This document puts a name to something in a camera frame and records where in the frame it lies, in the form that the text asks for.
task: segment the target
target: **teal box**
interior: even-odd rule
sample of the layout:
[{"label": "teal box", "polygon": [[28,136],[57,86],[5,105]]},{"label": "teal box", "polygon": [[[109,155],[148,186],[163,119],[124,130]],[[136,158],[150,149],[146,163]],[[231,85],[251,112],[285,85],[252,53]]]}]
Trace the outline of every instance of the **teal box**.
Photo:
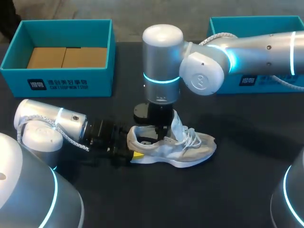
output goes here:
[{"label": "teal box", "polygon": [[[212,17],[209,21],[207,36],[228,32],[239,38],[252,37],[280,32],[304,30],[304,24],[298,16],[256,16],[256,17]],[[304,86],[304,76],[277,75],[280,79],[296,86]],[[251,86],[241,86],[242,80],[251,80]],[[224,80],[218,94],[242,93],[283,93],[299,92],[287,88],[268,76],[230,75]]]},{"label": "teal box", "polygon": [[[105,67],[26,69],[36,47],[106,47]],[[111,20],[27,20],[20,23],[0,71],[15,97],[101,97],[112,94],[114,63]]]}]

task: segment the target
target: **gray floor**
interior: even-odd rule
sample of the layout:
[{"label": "gray floor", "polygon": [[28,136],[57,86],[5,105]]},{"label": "gray floor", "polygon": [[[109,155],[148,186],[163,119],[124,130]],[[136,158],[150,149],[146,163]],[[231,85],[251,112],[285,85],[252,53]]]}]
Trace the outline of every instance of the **gray floor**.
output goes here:
[{"label": "gray floor", "polygon": [[209,17],[299,15],[303,0],[14,0],[23,19],[112,19],[117,41],[139,41],[145,28],[167,23],[185,39],[203,39]]}]

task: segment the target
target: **white robotic arm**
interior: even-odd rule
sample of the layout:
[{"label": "white robotic arm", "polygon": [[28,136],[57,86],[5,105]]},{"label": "white robotic arm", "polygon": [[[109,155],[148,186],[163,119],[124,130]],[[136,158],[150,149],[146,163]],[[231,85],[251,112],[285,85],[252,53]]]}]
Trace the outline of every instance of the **white robotic arm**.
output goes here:
[{"label": "white robotic arm", "polygon": [[174,103],[179,77],[194,93],[210,95],[218,91],[227,75],[301,74],[302,56],[301,31],[248,38],[221,33],[197,45],[184,42],[175,26],[155,25],[143,34],[147,99],[158,105]]}]

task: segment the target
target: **white sneaker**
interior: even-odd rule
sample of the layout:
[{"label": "white sneaker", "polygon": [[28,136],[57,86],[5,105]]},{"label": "white sneaker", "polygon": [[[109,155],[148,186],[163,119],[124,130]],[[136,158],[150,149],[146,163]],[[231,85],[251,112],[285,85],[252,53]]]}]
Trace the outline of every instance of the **white sneaker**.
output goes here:
[{"label": "white sneaker", "polygon": [[155,127],[133,126],[130,129],[127,136],[129,149],[144,154],[140,159],[132,159],[132,163],[167,162],[178,168],[186,168],[207,160],[217,147],[212,136],[183,126],[175,110],[171,128],[163,140],[146,145],[139,143],[137,137],[157,139]]}]

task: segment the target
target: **cable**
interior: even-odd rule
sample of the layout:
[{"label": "cable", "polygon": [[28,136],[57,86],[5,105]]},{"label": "cable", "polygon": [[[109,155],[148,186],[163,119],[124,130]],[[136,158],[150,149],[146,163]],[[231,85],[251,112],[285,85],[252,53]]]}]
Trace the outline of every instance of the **cable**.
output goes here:
[{"label": "cable", "polygon": [[56,131],[58,131],[62,136],[63,138],[65,138],[69,143],[73,144],[74,146],[76,147],[79,147],[87,152],[89,152],[89,148],[82,145],[82,144],[79,144],[77,142],[75,142],[73,139],[71,139],[70,137],[67,136],[67,134],[65,134],[52,120],[44,117],[44,116],[41,116],[41,115],[30,115],[30,116],[24,116],[21,123],[19,124],[18,128],[17,128],[17,141],[19,143],[21,143],[21,134],[22,134],[22,128],[23,128],[23,125],[27,124],[30,120],[41,120],[41,121],[44,121],[48,124],[50,124]]},{"label": "cable", "polygon": [[294,89],[294,90],[298,90],[298,91],[304,91],[304,87],[302,87],[302,86],[295,86],[295,85],[293,85],[293,84],[290,84],[290,83],[288,83],[288,82],[286,82],[286,81],[283,81],[282,79],[280,79],[280,78],[278,78],[277,76],[275,76],[275,75],[272,75],[272,76],[270,76],[273,80],[275,80],[275,81],[277,81],[278,83],[280,83],[281,85],[284,85],[284,86],[286,86],[286,87],[288,87],[288,88],[290,88],[290,89]]},{"label": "cable", "polygon": [[221,32],[215,35],[212,35],[211,37],[208,37],[207,39],[205,39],[204,41],[200,42],[199,45],[205,45],[211,41],[213,41],[214,39],[220,38],[220,37],[230,37],[230,38],[238,38],[237,36],[231,34],[231,33],[227,33],[227,32]]}]

